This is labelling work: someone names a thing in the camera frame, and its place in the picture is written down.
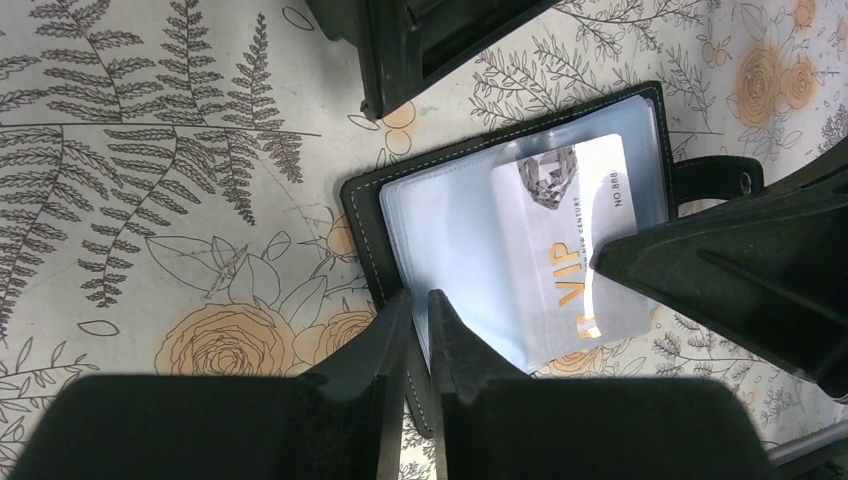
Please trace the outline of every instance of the black wallet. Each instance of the black wallet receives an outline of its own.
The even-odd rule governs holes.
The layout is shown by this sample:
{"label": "black wallet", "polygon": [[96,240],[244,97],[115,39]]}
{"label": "black wallet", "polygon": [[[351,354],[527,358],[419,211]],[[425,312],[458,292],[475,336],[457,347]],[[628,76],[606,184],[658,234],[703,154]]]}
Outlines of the black wallet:
{"label": "black wallet", "polygon": [[[646,82],[562,112],[469,138],[348,180],[341,189],[342,205],[350,221],[368,288],[377,307],[382,308],[392,295],[403,288],[380,207],[379,194],[386,183],[463,158],[486,147],[569,123],[634,96],[648,100],[654,107],[670,220],[677,218],[678,206],[685,202],[706,198],[729,200],[763,190],[762,166],[753,159],[709,156],[674,163],[661,84]],[[413,342],[417,342],[417,335],[412,333]],[[431,438],[433,426],[429,422],[432,411],[429,374],[420,346],[410,347],[408,356],[409,385],[406,398],[418,431],[424,437]]]}

